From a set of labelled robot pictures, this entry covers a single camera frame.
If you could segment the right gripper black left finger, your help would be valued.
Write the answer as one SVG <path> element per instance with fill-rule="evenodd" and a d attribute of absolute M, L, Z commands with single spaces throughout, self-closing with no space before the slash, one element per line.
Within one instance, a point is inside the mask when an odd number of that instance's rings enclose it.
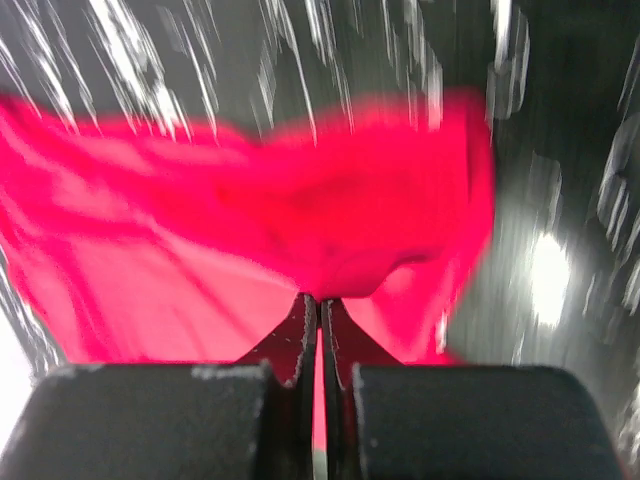
<path fill-rule="evenodd" d="M 68 365 L 26 403 L 5 479 L 309 479 L 317 305 L 226 364 Z"/>

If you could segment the black marble pattern mat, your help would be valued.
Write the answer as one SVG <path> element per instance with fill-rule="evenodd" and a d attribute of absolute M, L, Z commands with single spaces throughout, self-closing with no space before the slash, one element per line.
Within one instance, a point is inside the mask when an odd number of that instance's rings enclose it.
<path fill-rule="evenodd" d="M 488 71 L 500 65 L 500 77 Z M 496 222 L 445 332 L 479 363 L 546 364 L 594 396 L 639 472 L 635 1 L 5 1 L 1 89 L 76 123 L 250 133 L 360 94 L 493 85 Z"/>

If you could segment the pink red t shirt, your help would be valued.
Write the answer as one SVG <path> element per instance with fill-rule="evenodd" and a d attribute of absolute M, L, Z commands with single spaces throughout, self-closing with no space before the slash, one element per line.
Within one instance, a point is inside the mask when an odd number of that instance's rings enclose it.
<path fill-rule="evenodd" d="M 265 139 L 1 99 L 9 280 L 74 363 L 234 361 L 300 293 L 341 298 L 396 360 L 450 366 L 442 330 L 487 246 L 486 103 L 444 93 L 325 110 Z"/>

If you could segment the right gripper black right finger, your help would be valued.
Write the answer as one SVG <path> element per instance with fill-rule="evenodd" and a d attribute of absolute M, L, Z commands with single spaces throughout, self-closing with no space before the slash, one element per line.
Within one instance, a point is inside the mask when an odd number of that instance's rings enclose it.
<path fill-rule="evenodd" d="M 597 406 L 547 366 L 408 366 L 321 304 L 331 479 L 621 479 Z"/>

